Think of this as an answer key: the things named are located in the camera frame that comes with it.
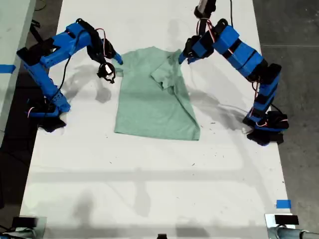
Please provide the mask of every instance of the table surface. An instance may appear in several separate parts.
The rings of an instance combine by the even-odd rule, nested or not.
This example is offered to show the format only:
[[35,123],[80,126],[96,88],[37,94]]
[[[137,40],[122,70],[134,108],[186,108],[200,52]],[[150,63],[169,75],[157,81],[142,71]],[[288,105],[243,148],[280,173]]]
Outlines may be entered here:
[[[64,0],[58,32],[77,18],[106,30],[119,53],[156,46],[183,49],[195,34],[196,0]],[[252,0],[234,0],[234,27],[260,51]],[[230,18],[217,1],[211,18]],[[64,64],[51,68],[59,85]],[[265,213],[287,199],[278,147],[246,138],[241,120],[254,92],[218,53],[182,72],[199,141],[113,132],[121,79],[98,79],[83,49],[67,68],[67,127],[39,130],[21,207],[47,217],[46,238],[267,238]]]
[[0,146],[20,68],[20,59],[16,51],[25,45],[34,6],[35,0],[1,1],[0,64],[15,65],[16,69],[13,74],[0,74]]

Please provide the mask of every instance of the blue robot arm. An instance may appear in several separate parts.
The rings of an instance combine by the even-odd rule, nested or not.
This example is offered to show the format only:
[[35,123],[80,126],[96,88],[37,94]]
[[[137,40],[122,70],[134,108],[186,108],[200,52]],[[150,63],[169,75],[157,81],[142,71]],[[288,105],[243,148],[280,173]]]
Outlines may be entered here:
[[59,88],[49,78],[46,69],[68,59],[80,49],[87,47],[92,60],[100,63],[98,76],[114,83],[115,69],[108,59],[116,59],[122,64],[121,56],[114,50],[107,39],[101,40],[98,32],[82,19],[66,27],[66,30],[31,48],[22,48],[17,55],[34,81],[40,86],[44,96],[48,99],[46,106],[35,106],[31,117],[57,117],[70,110],[70,105]]
[[267,112],[276,95],[281,66],[271,64],[253,48],[239,39],[239,34],[225,19],[221,19],[215,27],[202,35],[189,38],[184,51],[179,56],[181,64],[209,57],[214,50],[225,59],[249,82],[260,84],[258,96],[253,107],[243,120],[254,132],[248,138],[267,145],[271,141],[283,142],[282,131],[288,129],[287,115],[282,112]]

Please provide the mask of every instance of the concrete floor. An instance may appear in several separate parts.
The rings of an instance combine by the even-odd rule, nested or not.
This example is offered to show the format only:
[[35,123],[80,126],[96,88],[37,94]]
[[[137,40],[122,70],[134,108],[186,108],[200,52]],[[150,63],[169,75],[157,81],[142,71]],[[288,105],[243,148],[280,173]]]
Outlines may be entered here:
[[319,232],[319,1],[254,0],[262,53],[283,66],[274,101],[289,117],[279,153],[292,213]]
[[[36,11],[33,19],[42,24],[43,38],[55,35],[62,0],[46,0],[47,7]],[[43,2],[38,0],[37,7]],[[299,216],[300,228],[319,232],[319,1],[254,0],[262,46],[268,62],[283,66],[275,105],[288,114],[290,128],[285,143],[279,146],[287,193],[292,213]],[[28,36],[27,46],[34,44]],[[5,208],[0,210],[0,224],[9,227],[19,214],[28,167],[35,139],[35,123],[22,117],[21,106],[30,95],[41,95],[33,80],[21,70],[2,145],[11,155],[0,161]]]

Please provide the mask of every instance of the t-shirt sleeve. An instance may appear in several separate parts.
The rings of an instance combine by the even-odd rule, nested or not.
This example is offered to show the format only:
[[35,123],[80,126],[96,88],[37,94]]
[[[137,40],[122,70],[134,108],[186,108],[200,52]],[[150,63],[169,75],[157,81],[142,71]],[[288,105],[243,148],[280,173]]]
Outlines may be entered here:
[[163,63],[151,73],[151,77],[164,90],[175,85],[176,76],[179,75],[180,65],[178,63],[178,56],[181,50],[172,53],[166,58]]

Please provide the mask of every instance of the folded shirt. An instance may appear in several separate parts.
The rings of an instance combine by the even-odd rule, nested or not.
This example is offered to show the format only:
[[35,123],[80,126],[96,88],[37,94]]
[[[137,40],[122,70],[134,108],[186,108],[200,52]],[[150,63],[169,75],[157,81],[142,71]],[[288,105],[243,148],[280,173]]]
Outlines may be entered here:
[[156,47],[124,54],[114,132],[138,136],[199,140],[196,121],[178,63],[181,51]]

